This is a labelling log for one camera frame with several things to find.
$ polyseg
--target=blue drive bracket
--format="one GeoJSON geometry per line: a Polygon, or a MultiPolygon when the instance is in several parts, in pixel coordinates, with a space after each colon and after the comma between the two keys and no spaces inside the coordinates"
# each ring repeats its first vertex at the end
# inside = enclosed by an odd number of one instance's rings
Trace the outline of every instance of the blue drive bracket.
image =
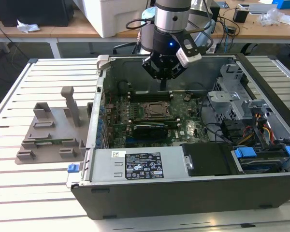
{"type": "Polygon", "coordinates": [[[235,151],[237,158],[256,157],[257,153],[253,147],[239,147],[235,151]]]}
{"type": "Polygon", "coordinates": [[[286,147],[285,147],[285,150],[287,151],[287,153],[288,153],[289,156],[290,156],[290,146],[286,146],[286,147]]]}

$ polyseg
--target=warning label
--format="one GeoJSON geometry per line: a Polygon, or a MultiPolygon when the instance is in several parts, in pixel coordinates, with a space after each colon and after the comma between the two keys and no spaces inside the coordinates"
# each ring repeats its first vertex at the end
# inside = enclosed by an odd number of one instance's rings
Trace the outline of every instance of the warning label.
{"type": "Polygon", "coordinates": [[[161,155],[157,153],[126,154],[126,179],[163,178],[161,155]]]}

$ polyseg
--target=cardboard box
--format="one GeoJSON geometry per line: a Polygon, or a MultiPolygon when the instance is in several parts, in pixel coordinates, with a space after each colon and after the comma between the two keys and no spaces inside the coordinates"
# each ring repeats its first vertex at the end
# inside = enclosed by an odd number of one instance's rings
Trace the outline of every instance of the cardboard box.
{"type": "Polygon", "coordinates": [[[290,0],[273,0],[272,3],[277,3],[278,9],[290,9],[290,0]]]}

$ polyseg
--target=desk clutter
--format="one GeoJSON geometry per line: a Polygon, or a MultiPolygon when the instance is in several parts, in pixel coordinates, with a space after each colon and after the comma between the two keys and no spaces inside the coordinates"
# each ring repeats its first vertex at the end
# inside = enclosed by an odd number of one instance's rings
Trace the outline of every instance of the desk clutter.
{"type": "Polygon", "coordinates": [[[24,24],[67,27],[73,18],[71,0],[0,0],[0,20],[5,27],[24,24]]]}

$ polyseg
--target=crumpled paper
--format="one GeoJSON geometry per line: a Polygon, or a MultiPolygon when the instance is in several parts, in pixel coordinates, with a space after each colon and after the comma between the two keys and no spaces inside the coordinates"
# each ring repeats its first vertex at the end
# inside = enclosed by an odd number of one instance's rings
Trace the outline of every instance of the crumpled paper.
{"type": "Polygon", "coordinates": [[[28,34],[31,31],[41,30],[37,24],[29,25],[29,24],[22,23],[19,20],[17,22],[18,22],[17,28],[24,33],[28,34]]]}

